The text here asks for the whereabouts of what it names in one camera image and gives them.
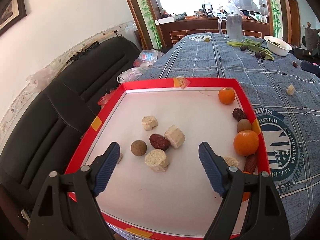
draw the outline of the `white bowl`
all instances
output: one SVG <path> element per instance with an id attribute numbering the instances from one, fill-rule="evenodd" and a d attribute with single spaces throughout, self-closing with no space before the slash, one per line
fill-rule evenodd
<path id="1" fill-rule="evenodd" d="M 292 47 L 288 43 L 276 37 L 264 36 L 264 39 L 267 42 L 268 49 L 279 56 L 285 57 L 288 55 L 289 51 L 292 50 Z"/>

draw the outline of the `wooden cabinet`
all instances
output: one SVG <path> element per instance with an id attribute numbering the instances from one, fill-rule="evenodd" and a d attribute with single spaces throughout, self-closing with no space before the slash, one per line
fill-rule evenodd
<path id="1" fill-rule="evenodd" d="M 184 36 L 195 33 L 219 33 L 218 18 L 200 18 L 182 20 L 158 25 L 164 38 L 164 47 L 172 47 Z M 270 24 L 251 20 L 242 20 L 243 35 L 263 38 L 271 35 Z M 226 33 L 226 24 L 222 22 L 222 31 Z"/>

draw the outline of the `framed picture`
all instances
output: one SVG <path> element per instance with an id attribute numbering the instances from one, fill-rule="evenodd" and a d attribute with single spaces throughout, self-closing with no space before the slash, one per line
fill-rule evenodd
<path id="1" fill-rule="evenodd" d="M 12 0 L 0 16 L 0 36 L 26 15 L 24 0 Z"/>

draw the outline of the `blue plaid tablecloth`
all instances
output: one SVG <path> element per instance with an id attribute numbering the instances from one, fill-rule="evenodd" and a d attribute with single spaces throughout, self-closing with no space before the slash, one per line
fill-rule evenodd
<path id="1" fill-rule="evenodd" d="M 208 43 L 191 40 L 194 34 L 184 37 L 140 80 L 176 76 L 238 80 L 263 131 L 293 239 L 320 201 L 320 79 L 303 71 L 292 54 L 274 55 L 274 62 L 257 59 L 248 50 L 228 46 L 219 34 L 206 34 L 211 36 Z M 289 96 L 291 84 L 296 90 Z"/>

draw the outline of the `floral wall border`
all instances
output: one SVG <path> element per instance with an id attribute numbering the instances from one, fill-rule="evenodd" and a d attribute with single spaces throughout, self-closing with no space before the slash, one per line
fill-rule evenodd
<path id="1" fill-rule="evenodd" d="M 77 44 L 76 46 L 72 47 L 70 50 L 66 51 L 56 59 L 54 59 L 49 65 L 46 66 L 46 68 L 52 69 L 55 73 L 60 73 L 64 68 L 68 67 L 68 65 L 71 64 L 69 62 L 66 64 L 67 60 L 70 59 L 74 54 L 81 51 L 81 49 L 86 48 L 90 46 L 92 43 L 98 41 L 103 42 L 111 37 L 114 37 L 114 31 L 117 30 L 119 34 L 122 34 L 123 36 L 126 36 L 126 32 L 130 32 L 134 36 L 134 31 L 137 30 L 137 27 L 134 23 L 134 21 L 129 21 L 120 25 L 117 25 L 113 28 L 107 29 L 105 31 L 102 31 L 100 33 L 97 33 L 96 35 L 82 41 L 81 43 Z M 0 122 L 0 154 L 4 148 L 4 145 L 6 144 L 11 132 L 13 131 L 15 125 L 19 121 L 19 119 L 22 117 L 25 110 L 28 108 L 28 106 L 31 104 L 33 99 L 36 98 L 36 96 L 39 93 L 31 93 L 31 92 L 24 92 L 26 88 L 29 85 L 27 85 L 23 91 L 17 96 L 17 98 L 14 100 L 14 102 L 11 104 L 8 111 L 5 113 L 2 121 Z"/>
<path id="2" fill-rule="evenodd" d="M 270 0 L 272 16 L 273 16 L 273 36 L 282 39 L 283 29 L 282 29 L 282 11 L 280 0 Z"/>
<path id="3" fill-rule="evenodd" d="M 154 49 L 161 49 L 162 45 L 161 45 L 159 33 L 156 29 L 155 21 L 152 18 L 152 14 L 151 14 L 147 0 L 137 0 L 137 2 L 139 4 L 141 13 L 143 15 L 144 21 L 148 28 L 149 36 Z"/>

